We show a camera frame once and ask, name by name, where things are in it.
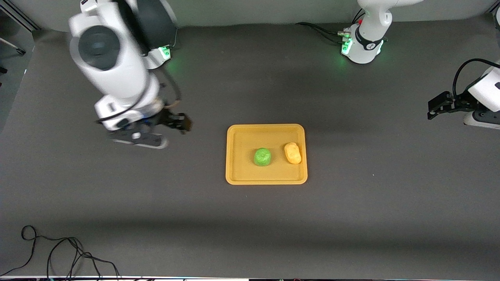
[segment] gray table surface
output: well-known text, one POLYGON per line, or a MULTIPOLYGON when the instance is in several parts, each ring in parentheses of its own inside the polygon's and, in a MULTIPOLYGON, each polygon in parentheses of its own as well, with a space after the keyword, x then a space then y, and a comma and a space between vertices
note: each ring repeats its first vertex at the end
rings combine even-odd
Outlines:
MULTIPOLYGON (((161 129, 163 150, 93 123, 101 93, 66 36, 36 35, 0 136, 2 272, 27 259, 19 233, 32 224, 80 238, 122 275, 500 279, 499 132, 426 118, 462 62, 500 56, 490 17, 395 23, 368 65, 304 26, 184 28, 166 67, 194 127, 161 129), (228 127, 274 123, 305 128, 308 181, 229 185, 228 127)), ((471 64, 459 89, 485 69, 471 64)), ((53 245, 13 274, 45 274, 53 245)), ((72 255, 56 251, 56 274, 72 255)))

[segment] gray wall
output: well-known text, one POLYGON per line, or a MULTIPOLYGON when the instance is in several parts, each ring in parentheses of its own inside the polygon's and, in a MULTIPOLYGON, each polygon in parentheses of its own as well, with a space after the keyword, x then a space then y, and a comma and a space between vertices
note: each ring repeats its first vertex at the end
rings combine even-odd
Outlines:
MULTIPOLYGON (((68 31, 68 19, 80 12, 79 0, 11 0, 46 29, 68 31)), ((465 19, 484 13, 496 0, 424 0, 394 8, 395 21, 465 19)), ((179 25, 345 23, 359 9, 356 0, 169 0, 179 25)))

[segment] yellow tray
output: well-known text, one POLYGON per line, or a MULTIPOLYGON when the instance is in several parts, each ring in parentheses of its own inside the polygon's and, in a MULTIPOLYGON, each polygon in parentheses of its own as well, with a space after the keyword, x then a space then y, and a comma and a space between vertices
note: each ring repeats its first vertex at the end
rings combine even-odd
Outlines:
POLYGON ((308 179, 306 133, 299 124, 232 125, 227 130, 225 179, 232 185, 301 185, 308 179), (291 164, 285 145, 297 143, 302 162, 291 164), (259 148, 271 151, 271 164, 257 166, 259 148))

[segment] wire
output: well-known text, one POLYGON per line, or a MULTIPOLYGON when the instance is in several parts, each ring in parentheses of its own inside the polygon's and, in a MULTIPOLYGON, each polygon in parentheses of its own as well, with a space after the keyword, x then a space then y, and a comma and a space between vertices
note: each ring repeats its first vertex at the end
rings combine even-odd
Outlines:
POLYGON ((23 265, 21 265, 19 267, 12 268, 11 270, 9 270, 9 271, 1 274, 0 277, 4 276, 4 275, 7 275, 7 274, 9 274, 9 273, 11 273, 11 272, 13 272, 15 270, 21 269, 21 268, 25 267, 26 265, 28 265, 30 263, 30 261, 32 260, 33 255, 35 253, 35 246, 37 244, 37 240, 39 238, 43 238, 43 239, 48 240, 48 241, 58 241, 57 244, 50 250, 50 253, 49 253, 48 258, 47 258, 47 265, 46 265, 47 280, 50 279, 50 277, 49 277, 49 267, 52 264, 52 254, 54 253, 54 251, 56 250, 57 247, 59 247, 63 242, 66 242, 66 241, 75 249, 75 255, 73 257, 73 261, 71 262, 71 268, 70 268, 68 274, 66 275, 66 280, 71 279, 71 277, 73 276, 73 270, 74 270, 74 268, 75 268, 75 266, 78 263, 78 261, 79 261, 80 258, 89 259, 89 260, 92 261, 94 269, 95 269, 95 272, 97 273, 97 275, 99 276, 99 278, 101 278, 102 275, 99 272, 99 269, 97 267, 96 262, 111 264, 113 266, 114 273, 116 274, 116 280, 119 279, 120 273, 118 272, 118 269, 117 269, 116 265, 113 262, 107 261, 107 260, 104 260, 104 259, 100 259, 100 258, 97 258, 97 257, 94 257, 94 256, 92 256, 92 254, 90 252, 84 251, 84 247, 82 245, 82 242, 80 242, 80 240, 78 240, 78 238, 76 238, 76 237, 72 237, 71 236, 71 237, 62 237, 62 238, 55 238, 55 239, 54 238, 49 238, 47 236, 38 235, 37 230, 36 230, 36 228, 34 226, 32 226, 32 225, 26 225, 21 230, 21 238, 24 241, 33 241, 33 244, 31 246, 31 254, 29 255, 28 260, 23 265), (31 229, 33 231, 33 234, 34 234, 33 238, 26 238, 25 232, 26 232, 27 229, 31 229))
POLYGON ((175 101, 172 104, 165 105, 166 109, 171 109, 171 108, 176 107, 181 102, 182 92, 181 92, 181 89, 179 88, 179 85, 177 84, 176 80, 172 77, 170 72, 165 67, 163 67, 162 70, 163 70, 162 72, 165 75, 166 79, 168 80, 168 82, 172 86, 173 91, 175 92, 175 101))
POLYGON ((337 35, 337 32, 334 32, 334 31, 330 31, 328 29, 324 29, 323 27, 317 25, 317 24, 314 24, 314 23, 310 23, 310 22, 297 22, 296 25, 299 25, 299 26, 308 26, 308 27, 312 27, 314 29, 317 29, 317 30, 321 30, 322 32, 324 33, 328 33, 328 34, 331 34, 331 35, 337 35))
POLYGON ((360 14, 357 18, 355 18, 355 19, 352 21, 352 23, 353 23, 353 24, 354 24, 354 23, 356 23, 356 22, 357 22, 359 19, 361 19, 361 17, 362 17, 362 16, 364 16, 364 15, 366 15, 366 13, 362 13, 362 14, 360 14))
POLYGON ((363 11, 363 9, 359 9, 359 11, 357 11, 356 15, 354 16, 354 18, 352 19, 352 24, 354 24, 359 18, 361 18, 365 13, 361 13, 361 11, 363 11))
POLYGON ((170 46, 171 48, 175 47, 177 44, 177 32, 179 32, 179 28, 175 30, 175 37, 173 38, 173 45, 170 46))
POLYGON ((483 64, 487 64, 487 65, 490 65, 492 67, 495 67, 495 68, 499 68, 500 69, 500 64, 497 64, 497 63, 494 63, 492 61, 489 61, 487 59, 483 59, 483 58, 472 58, 472 59, 469 59, 467 60, 466 62, 462 63, 462 65, 460 65, 460 67, 458 68, 458 70, 456 71, 456 74, 455 74, 455 78, 453 79, 453 88, 452 88, 452 94, 453 94, 453 98, 456 100, 457 99, 457 81, 459 80, 459 75, 460 75, 460 72, 462 72, 462 70, 464 69, 464 67, 472 62, 481 62, 483 64))
POLYGON ((498 8, 500 6, 500 3, 497 3, 496 5, 494 5, 491 9, 489 9, 489 12, 492 13, 493 11, 495 11, 496 8, 498 8))
POLYGON ((307 27, 310 27, 312 28, 312 30, 316 31, 317 33, 319 33, 319 35, 321 35, 323 38, 325 38, 326 40, 332 42, 332 43, 335 43, 335 44, 342 44, 341 41, 337 41, 337 40, 333 40, 332 38, 328 37, 328 35, 337 35, 336 32, 332 32, 332 31, 329 31, 329 30, 326 30, 316 24, 312 24, 312 23, 308 23, 308 22, 298 22, 296 23, 296 25, 300 25, 300 26, 307 26, 307 27))

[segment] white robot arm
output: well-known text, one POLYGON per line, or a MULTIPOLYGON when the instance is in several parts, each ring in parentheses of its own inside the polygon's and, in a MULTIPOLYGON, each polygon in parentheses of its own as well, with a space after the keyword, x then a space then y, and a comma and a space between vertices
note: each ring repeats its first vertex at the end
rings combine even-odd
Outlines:
POLYGON ((383 38, 393 23, 389 9, 410 6, 423 0, 357 0, 366 15, 361 24, 355 23, 345 28, 350 34, 345 39, 341 53, 357 64, 368 64, 380 53, 383 38))
POLYGON ((97 122, 115 141, 158 149, 166 146, 166 140, 152 129, 144 132, 143 125, 162 124, 181 132, 191 129, 187 116, 172 114, 158 97, 160 82, 148 71, 152 52, 171 44, 177 31, 165 19, 169 15, 162 2, 82 0, 81 13, 69 20, 71 56, 104 94, 94 106, 97 122), (144 9, 147 17, 140 18, 132 7, 144 9))
MULTIPOLYGON (((495 15, 497 29, 500 29, 499 20, 500 12, 497 10, 495 15)), ((473 58, 464 62, 455 74, 452 92, 442 92, 428 102, 427 119, 432 120, 443 113, 468 112, 463 118, 465 125, 500 130, 499 63, 482 58, 473 58), (457 94, 457 80, 460 72, 472 62, 481 62, 491 67, 472 82, 463 93, 457 94)))

